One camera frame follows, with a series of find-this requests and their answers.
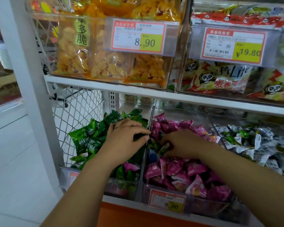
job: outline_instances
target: floor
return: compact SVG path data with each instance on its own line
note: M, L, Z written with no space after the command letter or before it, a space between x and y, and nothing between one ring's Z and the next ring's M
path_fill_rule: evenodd
M37 227L57 203L28 116L0 129L0 227Z

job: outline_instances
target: pile of green packets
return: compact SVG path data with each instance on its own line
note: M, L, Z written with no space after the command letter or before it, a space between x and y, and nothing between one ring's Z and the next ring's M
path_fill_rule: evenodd
M148 120L142 117L141 112L141 109L134 109L129 114L125 112L119 114L113 110L110 114L105 113L102 121L99 122L91 119L91 122L87 126L68 133L74 142L77 152L77 156L70 158L70 160L75 161L71 167L82 170L84 165L97 154L106 140L108 128L111 123L115 124L123 119L130 118L131 120L140 122L143 127L147 128ZM134 141L143 135L134 135ZM144 150L145 147L141 147L126 163L116 167L110 177L131 182L138 181Z
M261 124L214 124L228 150L284 175L284 136Z

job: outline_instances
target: orange panel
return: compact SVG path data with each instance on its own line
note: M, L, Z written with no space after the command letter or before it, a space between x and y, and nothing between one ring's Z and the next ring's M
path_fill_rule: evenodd
M159 214L102 202L97 227L209 227Z

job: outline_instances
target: panda logo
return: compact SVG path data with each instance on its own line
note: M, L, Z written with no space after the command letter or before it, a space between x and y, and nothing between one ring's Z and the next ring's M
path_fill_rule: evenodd
M216 81L216 79L212 71L204 71L199 76L200 84L207 84L209 81Z
M197 70L199 68L199 62L189 59L186 64L185 72L192 72L193 70Z
M282 92L284 91L284 87L282 87L282 82L276 81L271 82L264 88L264 94L265 95L273 95L276 92Z

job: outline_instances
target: person's left hand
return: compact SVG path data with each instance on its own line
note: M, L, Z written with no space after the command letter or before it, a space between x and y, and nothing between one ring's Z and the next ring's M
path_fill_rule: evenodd
M133 141L133 136L139 133L147 136ZM106 141L97 155L107 158L113 169L129 160L148 141L150 133L141 123L129 119L117 122L115 128L110 124Z

